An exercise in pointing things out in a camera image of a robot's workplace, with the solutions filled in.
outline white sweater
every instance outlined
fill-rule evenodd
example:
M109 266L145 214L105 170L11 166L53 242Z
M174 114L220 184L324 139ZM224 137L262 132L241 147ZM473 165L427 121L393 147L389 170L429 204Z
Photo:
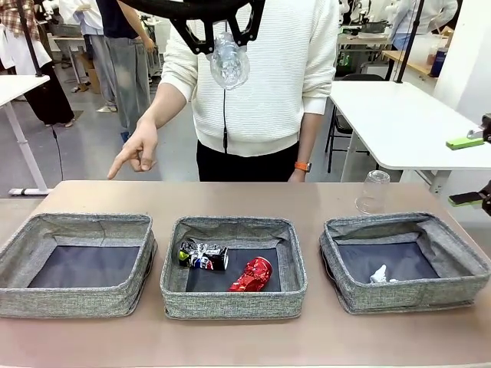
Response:
M249 79L226 91L228 152L260 156L298 141L304 113L324 114L336 59L338 0L266 0L256 41L247 45ZM237 13L240 29L250 6ZM203 23L189 21L205 38ZM224 23L214 32L225 31ZM213 80L209 61L194 55L173 28L164 56L161 83L169 83L193 102L199 141L223 152L223 89Z

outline cardboard box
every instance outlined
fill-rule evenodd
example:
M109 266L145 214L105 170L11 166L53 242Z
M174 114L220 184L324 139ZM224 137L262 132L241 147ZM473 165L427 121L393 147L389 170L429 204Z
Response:
M84 65L85 74L89 77L89 81L91 82L92 92L95 94L101 94L101 86L99 85L99 78L95 72L94 62L89 59L87 53L85 52L79 54L78 59Z
M91 81L92 92L95 94L101 94L101 86L99 85L99 78L97 77L95 69L89 69L87 74L89 75L89 81Z

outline crushed soda can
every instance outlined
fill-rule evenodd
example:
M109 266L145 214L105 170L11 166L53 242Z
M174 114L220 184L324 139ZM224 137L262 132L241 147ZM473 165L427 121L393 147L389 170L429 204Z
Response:
M256 257L250 261L244 269L242 276L232 284L229 291L260 291L268 282L273 267L263 257Z
M184 267L224 271L229 263L229 249L218 245L183 241L178 259L179 264Z

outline jeans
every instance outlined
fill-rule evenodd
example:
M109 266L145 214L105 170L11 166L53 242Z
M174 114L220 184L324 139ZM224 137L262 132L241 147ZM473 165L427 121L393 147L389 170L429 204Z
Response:
M396 33L392 45L399 51L406 51L407 43L409 42L410 34Z
M140 39L105 39L114 66L117 112L124 131L131 135L150 106L147 50Z
M102 97L106 100L108 106L116 105L116 97L114 86L116 77L114 76L114 66L109 56L109 49L106 46L104 36L91 34L91 45L94 51L95 71L99 77L99 85L101 86Z

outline wooden tabletop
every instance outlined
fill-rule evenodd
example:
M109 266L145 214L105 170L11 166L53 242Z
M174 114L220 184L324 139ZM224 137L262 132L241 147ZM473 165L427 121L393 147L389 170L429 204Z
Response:
M394 61L400 61L402 63L402 60L404 59L404 51L382 51L382 55L394 60ZM407 62L407 66L410 67L411 69L414 69L418 73L421 73L427 77L437 79L435 77L431 77L431 66L430 65L420 65L420 64L415 64L411 62Z
M326 279L318 238L327 219L358 215L354 200L361 189L361 184L338 183L63 182L35 212L153 216L159 250L150 280L129 317L0 319L0 365L72 368L491 362L490 287L481 292L474 307L459 310L361 316L343 310ZM422 186L390 185L387 211L432 212L477 248ZM167 319L159 277L173 223L184 215L292 220L308 276L302 315L280 321Z

